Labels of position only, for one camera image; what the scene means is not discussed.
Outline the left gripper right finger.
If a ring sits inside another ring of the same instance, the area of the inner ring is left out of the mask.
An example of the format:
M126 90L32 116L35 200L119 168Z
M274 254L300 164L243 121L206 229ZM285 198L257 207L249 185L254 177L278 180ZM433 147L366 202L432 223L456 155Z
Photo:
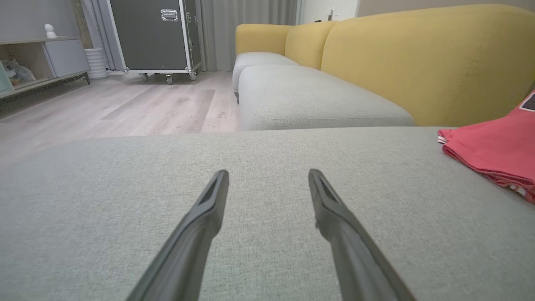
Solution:
M309 170L316 228L332 249L344 301L414 301L413 293L324 174Z

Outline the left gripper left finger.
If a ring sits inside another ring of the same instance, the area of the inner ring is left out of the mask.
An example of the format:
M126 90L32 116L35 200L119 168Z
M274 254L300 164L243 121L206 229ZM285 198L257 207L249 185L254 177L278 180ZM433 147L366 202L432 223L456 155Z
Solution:
M134 286L129 301L197 301L228 190L229 172L218 170Z

